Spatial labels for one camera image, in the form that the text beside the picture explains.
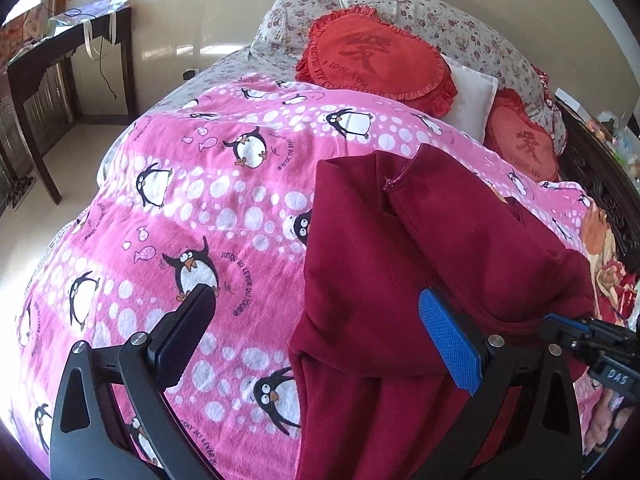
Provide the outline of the person's right hand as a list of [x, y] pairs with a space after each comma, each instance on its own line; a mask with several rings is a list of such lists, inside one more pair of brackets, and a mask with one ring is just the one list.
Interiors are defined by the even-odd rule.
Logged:
[[584, 454], [588, 455], [597, 445], [602, 445], [611, 429], [620, 430], [634, 411], [632, 406], [614, 412], [611, 406], [616, 393], [604, 388], [599, 401], [592, 410], [588, 429], [584, 437]]

